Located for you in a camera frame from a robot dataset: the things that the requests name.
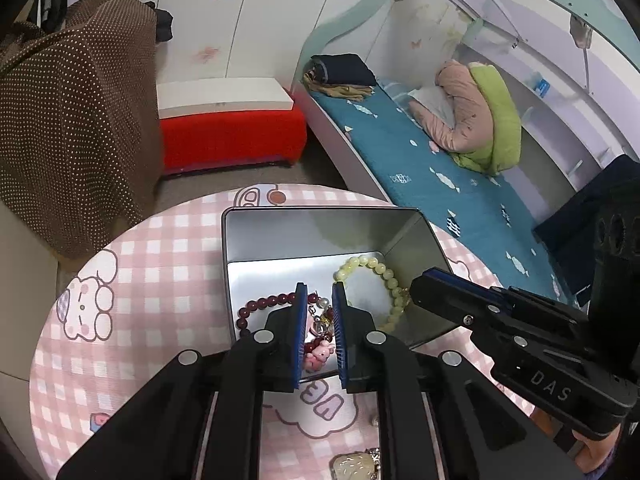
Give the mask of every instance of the black folded clothing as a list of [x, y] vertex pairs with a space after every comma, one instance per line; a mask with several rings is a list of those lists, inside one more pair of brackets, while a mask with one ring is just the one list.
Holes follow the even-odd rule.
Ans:
[[156, 43], [169, 41], [174, 36], [171, 32], [174, 17], [167, 10], [156, 9], [154, 2], [145, 2], [145, 5], [156, 13]]
[[375, 86], [376, 77], [358, 54], [311, 56], [313, 79], [324, 85]]

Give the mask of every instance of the brown polka dot cloth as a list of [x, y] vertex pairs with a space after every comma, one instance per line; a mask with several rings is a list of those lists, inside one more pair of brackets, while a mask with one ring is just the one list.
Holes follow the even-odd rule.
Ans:
[[80, 0], [63, 30], [15, 23], [0, 43], [0, 199], [66, 258], [151, 209], [155, 37], [156, 15], [137, 0]]

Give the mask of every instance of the butterfly sticker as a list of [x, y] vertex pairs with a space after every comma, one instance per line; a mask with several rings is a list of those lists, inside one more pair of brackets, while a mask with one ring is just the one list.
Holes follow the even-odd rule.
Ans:
[[218, 48], [213, 48], [212, 46], [206, 46], [205, 48], [203, 48], [202, 50], [194, 54], [193, 60], [198, 63], [208, 63], [214, 57], [216, 57], [219, 51], [220, 49]]

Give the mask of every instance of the green cushion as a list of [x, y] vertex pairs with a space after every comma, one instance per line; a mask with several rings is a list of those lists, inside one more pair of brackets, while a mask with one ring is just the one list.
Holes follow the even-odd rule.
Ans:
[[469, 67], [469, 72], [486, 99], [494, 118], [494, 148], [491, 163], [484, 171], [496, 174], [516, 166], [520, 161], [522, 140], [520, 116], [507, 85], [495, 66], [472, 66]]
[[487, 173], [491, 168], [494, 144], [489, 142], [486, 146], [469, 153], [449, 153], [451, 158], [461, 168], [467, 168], [478, 173]]

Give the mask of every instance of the pink pig keychain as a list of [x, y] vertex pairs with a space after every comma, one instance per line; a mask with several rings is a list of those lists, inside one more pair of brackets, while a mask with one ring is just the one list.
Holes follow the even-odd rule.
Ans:
[[334, 348], [328, 341], [321, 341], [310, 353], [305, 354], [303, 367], [307, 372], [319, 372], [329, 356], [334, 353]]

